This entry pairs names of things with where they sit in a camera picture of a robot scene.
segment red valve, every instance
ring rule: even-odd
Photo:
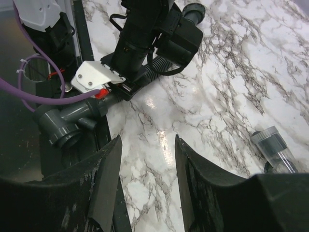
[[[100,90],[100,93],[95,95],[95,97],[96,97],[96,99],[102,99],[102,98],[104,98],[109,93],[110,92],[108,91],[108,89],[103,88],[103,89]]]

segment marble countertop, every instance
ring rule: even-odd
[[[192,0],[176,1],[182,9]],[[290,0],[200,0],[206,16],[198,54],[108,113],[120,134],[120,176],[135,232],[181,232],[175,167],[179,134],[196,152],[243,177],[265,160],[250,141],[276,126],[303,171],[309,169],[309,17]],[[120,0],[84,0],[95,60],[114,51]]]

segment transparent cylinder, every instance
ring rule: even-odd
[[[273,167],[273,173],[298,172],[297,162],[276,127],[256,132],[251,140]]]

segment white bracket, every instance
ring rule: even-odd
[[[80,92],[86,93],[106,88],[105,85],[109,82],[119,84],[125,80],[119,73],[111,71],[109,66],[102,65],[100,61],[84,61],[71,80],[71,84]]]

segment white plastic mount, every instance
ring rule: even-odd
[[[109,66],[102,65],[100,61],[84,61],[71,80],[71,84],[78,91],[86,93],[106,88],[105,85],[109,82],[119,84],[125,80],[119,73],[111,71]]]
[[[61,8],[55,0],[14,0],[19,17],[32,29],[45,32],[60,19]]]

